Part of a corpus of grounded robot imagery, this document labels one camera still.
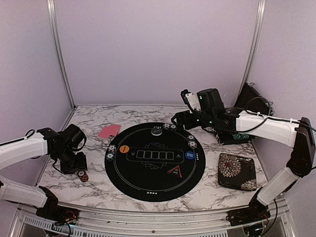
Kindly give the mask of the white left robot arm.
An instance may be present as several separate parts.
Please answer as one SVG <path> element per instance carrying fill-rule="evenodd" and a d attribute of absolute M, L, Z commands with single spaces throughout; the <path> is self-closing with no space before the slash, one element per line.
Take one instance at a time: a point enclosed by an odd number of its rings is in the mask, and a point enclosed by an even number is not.
<path fill-rule="evenodd" d="M 87 137 L 76 125 L 70 124 L 65 130 L 56 132 L 52 128 L 30 130 L 21 138 L 0 145 L 0 168 L 5 170 L 28 160 L 50 157 L 59 162 L 58 172 L 64 175 L 87 171 L 86 155 L 82 152 Z M 0 198 L 16 203 L 42 208 L 52 220 L 62 216 L 58 200 L 48 189 L 27 185 L 13 176 L 0 177 Z"/>

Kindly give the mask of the red triangle all-in marker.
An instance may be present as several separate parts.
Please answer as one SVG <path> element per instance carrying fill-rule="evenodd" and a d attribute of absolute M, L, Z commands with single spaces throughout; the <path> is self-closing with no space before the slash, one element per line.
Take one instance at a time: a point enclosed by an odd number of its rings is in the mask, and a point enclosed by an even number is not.
<path fill-rule="evenodd" d="M 167 173 L 168 173 L 169 175 L 172 175 L 172 176 L 177 177 L 177 178 L 180 178 L 180 179 L 183 178 L 182 173 L 181 173 L 180 165 L 177 165 L 177 166 L 173 167 L 173 168 L 170 169 Z"/>

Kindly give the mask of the blue small blind button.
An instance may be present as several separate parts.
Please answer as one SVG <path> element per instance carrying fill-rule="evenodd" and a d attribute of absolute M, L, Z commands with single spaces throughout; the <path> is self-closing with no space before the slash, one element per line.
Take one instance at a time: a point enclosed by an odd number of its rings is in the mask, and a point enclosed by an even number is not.
<path fill-rule="evenodd" d="M 186 152 L 185 153 L 185 158 L 188 160 L 195 160 L 196 159 L 196 155 L 194 152 Z"/>

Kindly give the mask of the black dealer button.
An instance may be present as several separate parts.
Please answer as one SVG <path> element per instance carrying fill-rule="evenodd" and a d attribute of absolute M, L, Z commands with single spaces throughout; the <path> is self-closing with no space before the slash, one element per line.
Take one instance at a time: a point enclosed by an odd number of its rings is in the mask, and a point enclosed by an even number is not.
<path fill-rule="evenodd" d="M 151 129 L 151 134 L 152 134 L 153 136 L 160 136 L 160 135 L 162 135 L 162 128 L 160 128 L 160 127 L 154 127 L 154 128 L 152 128 L 152 129 Z"/>

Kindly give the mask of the red poker chip stack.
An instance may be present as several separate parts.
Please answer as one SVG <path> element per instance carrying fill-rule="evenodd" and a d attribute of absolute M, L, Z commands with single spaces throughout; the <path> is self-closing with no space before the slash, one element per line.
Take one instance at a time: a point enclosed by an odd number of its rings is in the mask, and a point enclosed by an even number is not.
<path fill-rule="evenodd" d="M 86 171 L 84 171 L 84 170 L 79 171 L 79 172 L 77 173 L 77 176 L 78 176 L 78 178 L 79 178 L 83 183 L 87 182 L 88 179 L 89 179 L 89 177 L 88 177 Z"/>

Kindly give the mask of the orange big blind button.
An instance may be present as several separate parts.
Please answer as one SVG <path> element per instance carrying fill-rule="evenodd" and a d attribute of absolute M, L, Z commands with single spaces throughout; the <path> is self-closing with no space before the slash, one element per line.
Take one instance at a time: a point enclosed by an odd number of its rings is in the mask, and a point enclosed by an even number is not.
<path fill-rule="evenodd" d="M 122 154 L 128 153 L 129 150 L 130 150 L 130 147 L 127 146 L 127 145 L 122 145 L 122 146 L 120 146 L 120 148 L 119 148 L 119 151 L 120 151 Z"/>

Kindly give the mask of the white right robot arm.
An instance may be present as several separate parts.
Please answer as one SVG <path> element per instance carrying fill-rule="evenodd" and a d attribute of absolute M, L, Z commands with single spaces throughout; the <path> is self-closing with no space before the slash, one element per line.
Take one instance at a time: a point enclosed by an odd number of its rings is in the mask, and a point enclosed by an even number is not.
<path fill-rule="evenodd" d="M 180 128 L 210 127 L 215 131 L 265 138 L 292 148 L 286 166 L 256 193 L 245 209 L 247 220 L 257 220 L 264 213 L 263 206 L 272 203 L 314 169 L 315 129 L 308 118 L 277 118 L 238 107 L 225 108 L 216 88 L 197 94 L 185 89 L 180 95 L 189 108 L 172 118 L 172 122 Z"/>

